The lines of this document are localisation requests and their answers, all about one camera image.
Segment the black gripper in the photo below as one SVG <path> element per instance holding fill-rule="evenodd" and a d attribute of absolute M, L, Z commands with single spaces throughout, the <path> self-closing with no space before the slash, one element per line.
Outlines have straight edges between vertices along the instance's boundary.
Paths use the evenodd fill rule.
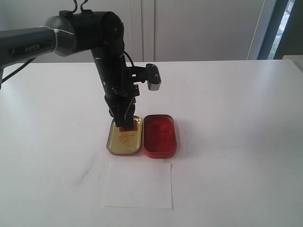
<path fill-rule="evenodd" d="M 103 78 L 105 101 L 117 127 L 133 124 L 136 97 L 140 95 L 136 82 L 133 78 Z"/>

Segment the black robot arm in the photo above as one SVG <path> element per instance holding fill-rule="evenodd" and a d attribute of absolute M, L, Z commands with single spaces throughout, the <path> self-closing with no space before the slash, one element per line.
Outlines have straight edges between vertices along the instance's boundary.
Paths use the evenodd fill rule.
<path fill-rule="evenodd" d="M 113 12 L 60 11 L 44 26 L 0 33 L 0 69 L 54 52 L 66 57 L 91 51 L 110 115 L 117 127 L 133 128 L 139 95 L 125 61 L 124 25 Z"/>

